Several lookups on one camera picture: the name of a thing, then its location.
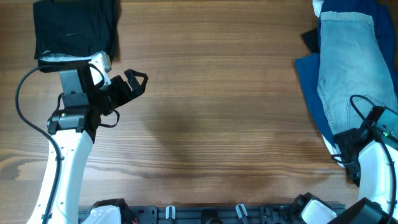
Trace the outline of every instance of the folded black clothing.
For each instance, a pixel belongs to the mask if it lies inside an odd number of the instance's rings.
[[[113,59],[118,43],[117,0],[41,0],[33,4],[33,17],[34,58],[39,65],[57,57],[90,57],[101,51]]]
[[[303,33],[301,37],[303,38],[304,44],[308,47],[311,53],[320,53],[317,28]]]

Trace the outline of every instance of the jeans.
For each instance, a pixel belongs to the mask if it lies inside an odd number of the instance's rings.
[[[359,12],[321,13],[321,54],[317,92],[333,134],[358,128],[362,119],[349,103],[364,95],[397,111],[389,68],[377,44],[373,18]],[[372,108],[355,98],[366,117]]]

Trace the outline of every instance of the table surface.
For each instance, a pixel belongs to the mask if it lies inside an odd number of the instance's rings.
[[[14,104],[36,66],[32,1],[0,2],[0,223],[25,223],[49,144]],[[384,2],[397,12],[396,1]],[[149,82],[119,109],[116,128],[98,129],[80,205],[257,205],[306,192],[355,203],[358,188],[330,159],[294,67],[310,53],[300,34],[316,25],[308,0],[123,1],[109,76],[132,68]],[[21,110],[45,129],[61,91],[57,73],[35,73]]]

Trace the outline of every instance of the black cable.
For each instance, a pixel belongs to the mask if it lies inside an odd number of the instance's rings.
[[[104,86],[104,84],[105,84],[105,77],[104,77],[104,75],[102,74],[102,72],[95,66],[95,65],[93,65],[92,63],[89,63],[88,64],[88,66],[90,66],[91,68],[94,68],[95,70],[97,70],[97,72],[101,75],[101,77],[102,77],[102,80],[99,82],[99,83],[97,83],[96,85],[95,85],[95,87],[99,90],[102,86]]]
[[[335,162],[337,162],[337,163],[339,163],[339,164],[343,164],[343,165],[349,165],[349,164],[354,164],[355,162],[357,162],[357,161],[351,161],[351,162],[343,162],[343,161],[339,161],[338,159],[336,159],[336,157],[340,157],[340,158],[342,158],[342,154],[334,154],[334,155],[331,155],[331,159],[333,160],[333,161],[335,161]]]
[[[113,112],[114,113],[116,113],[116,116],[117,116],[117,118],[116,118],[116,124],[99,124],[101,127],[104,127],[104,128],[114,128],[114,127],[116,127],[116,125],[118,125],[118,122],[119,122],[119,119],[120,119],[120,114],[119,114],[119,112],[117,111],[117,110],[113,110]]]
[[[47,134],[45,131],[43,131],[42,129],[40,129],[39,127],[37,127],[36,125],[32,124],[30,121],[28,121],[24,115],[21,112],[21,109],[19,108],[19,90],[21,89],[21,86],[23,84],[23,82],[26,80],[26,78],[31,75],[32,73],[36,72],[37,70],[41,70],[41,69],[46,69],[46,68],[60,68],[59,66],[56,65],[43,65],[43,66],[39,66],[33,70],[31,70],[30,72],[28,72],[23,78],[22,80],[19,82],[18,87],[17,87],[17,91],[15,93],[15,107],[17,109],[17,113],[19,115],[19,117],[30,127],[32,127],[33,129],[35,129],[36,131],[40,132],[41,134],[44,135],[44,137],[46,137],[52,144],[52,146],[55,149],[55,153],[56,153],[56,158],[55,161],[57,163],[57,168],[55,169],[55,177],[54,177],[54,182],[52,184],[52,188],[51,188],[51,192],[50,192],[50,197],[49,200],[47,202],[47,207],[45,208],[45,213],[43,215],[43,222],[42,224],[47,224],[47,221],[49,219],[49,215],[50,215],[50,211],[51,211],[51,206],[53,204],[54,198],[55,198],[55,191],[57,189],[57,185],[58,185],[58,181],[59,181],[59,177],[60,177],[60,171],[61,171],[61,152],[60,149],[57,145],[57,143],[54,141],[54,139],[51,138],[51,136],[49,134]]]
[[[386,144],[384,143],[384,141],[382,140],[382,138],[377,134],[377,132],[373,129],[373,127],[369,124],[368,119],[366,119],[363,114],[359,111],[359,109],[355,106],[354,102],[353,102],[353,98],[358,97],[358,98],[362,98],[366,101],[368,101],[370,104],[372,104],[373,106],[375,106],[375,104],[367,97],[365,96],[361,96],[361,95],[352,95],[349,98],[349,102],[351,103],[351,106],[354,108],[354,110],[357,112],[357,114],[363,119],[363,121],[365,122],[365,125],[367,128],[369,128],[371,130],[371,132],[373,133],[374,137],[376,138],[376,141],[379,142],[383,148],[384,153],[387,156],[387,160],[389,163],[389,167],[391,169],[391,176],[392,176],[392,192],[391,192],[391,201],[390,201],[390,210],[388,213],[388,216],[386,218],[386,224],[390,224],[391,220],[392,220],[392,216],[394,215],[394,209],[396,207],[396,197],[397,197],[397,176],[396,176],[396,172],[395,172],[395,167],[394,167],[394,161],[392,161],[390,152],[388,151],[388,148],[386,146]]]
[[[366,100],[367,102],[369,102],[370,104],[372,104],[372,106],[375,106],[375,104],[366,96],[362,96],[362,95],[352,95],[349,98],[349,103],[351,103],[351,106],[354,108],[354,110],[356,111],[356,113],[362,118],[363,121],[366,121],[367,119],[363,116],[363,114],[359,111],[359,109],[355,106],[353,98],[361,98]]]
[[[62,96],[63,96],[63,93],[60,93],[60,94],[58,95],[58,99],[57,99],[57,108],[55,109],[55,111],[57,111],[57,110],[60,109],[60,106],[61,106],[61,98],[62,98]]]

